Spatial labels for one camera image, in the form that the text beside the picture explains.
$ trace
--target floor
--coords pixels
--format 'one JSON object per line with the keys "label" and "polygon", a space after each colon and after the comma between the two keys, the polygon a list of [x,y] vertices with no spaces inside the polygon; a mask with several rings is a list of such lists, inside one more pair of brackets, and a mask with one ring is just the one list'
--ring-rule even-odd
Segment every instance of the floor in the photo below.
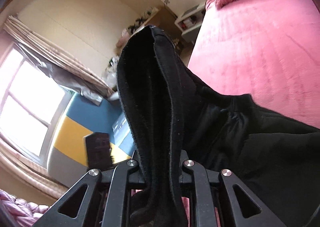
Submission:
{"label": "floor", "polygon": [[189,60],[190,60],[190,57],[192,54],[192,50],[193,50],[193,47],[189,46],[189,47],[184,48],[180,54],[180,58],[182,59],[183,63],[186,66],[188,66],[188,63],[189,63]]}

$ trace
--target silver bolt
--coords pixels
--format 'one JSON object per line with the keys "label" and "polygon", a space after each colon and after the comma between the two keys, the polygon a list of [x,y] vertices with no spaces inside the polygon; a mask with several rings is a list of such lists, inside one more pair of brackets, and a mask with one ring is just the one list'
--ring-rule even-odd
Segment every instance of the silver bolt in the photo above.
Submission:
{"label": "silver bolt", "polygon": [[186,160],[186,161],[184,161],[184,164],[185,164],[185,166],[190,167],[190,166],[193,166],[195,163],[192,160]]}
{"label": "silver bolt", "polygon": [[127,165],[128,166],[137,166],[138,165],[138,162],[133,160],[133,159],[130,159],[128,162],[127,162]]}
{"label": "silver bolt", "polygon": [[223,169],[221,171],[221,173],[224,175],[224,176],[230,176],[232,174],[232,172],[229,170],[229,169]]}
{"label": "silver bolt", "polygon": [[91,169],[91,170],[89,171],[89,174],[90,174],[91,176],[97,176],[97,175],[99,174],[99,170],[98,170],[98,169]]}

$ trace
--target curtain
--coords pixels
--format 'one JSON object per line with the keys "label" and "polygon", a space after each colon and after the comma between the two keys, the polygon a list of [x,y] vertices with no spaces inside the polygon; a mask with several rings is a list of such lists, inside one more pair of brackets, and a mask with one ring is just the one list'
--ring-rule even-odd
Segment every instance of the curtain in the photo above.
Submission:
{"label": "curtain", "polygon": [[8,17],[4,29],[18,42],[26,45],[53,64],[92,84],[103,97],[108,98],[113,94],[113,90],[106,85],[102,78],[85,67],[73,55],[32,31],[15,17]]}
{"label": "curtain", "polygon": [[26,158],[0,138],[0,166],[18,180],[59,199],[68,188],[54,182],[45,168]]}

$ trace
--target pink bed sheet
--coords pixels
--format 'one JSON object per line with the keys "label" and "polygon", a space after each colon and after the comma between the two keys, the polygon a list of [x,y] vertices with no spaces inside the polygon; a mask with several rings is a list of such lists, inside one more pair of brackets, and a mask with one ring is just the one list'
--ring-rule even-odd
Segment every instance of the pink bed sheet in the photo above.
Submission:
{"label": "pink bed sheet", "polygon": [[311,0],[208,3],[188,68],[221,94],[250,93],[320,128],[320,13]]}

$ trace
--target black fabric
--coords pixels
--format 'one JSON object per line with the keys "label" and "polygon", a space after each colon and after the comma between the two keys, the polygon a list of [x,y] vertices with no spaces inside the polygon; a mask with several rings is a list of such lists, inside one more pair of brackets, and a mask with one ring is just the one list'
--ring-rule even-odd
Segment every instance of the black fabric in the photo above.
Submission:
{"label": "black fabric", "polygon": [[129,40],[117,77],[147,183],[132,197],[132,226],[188,226],[181,149],[207,169],[231,169],[288,227],[319,226],[319,129],[259,107],[248,94],[215,92],[155,26]]}

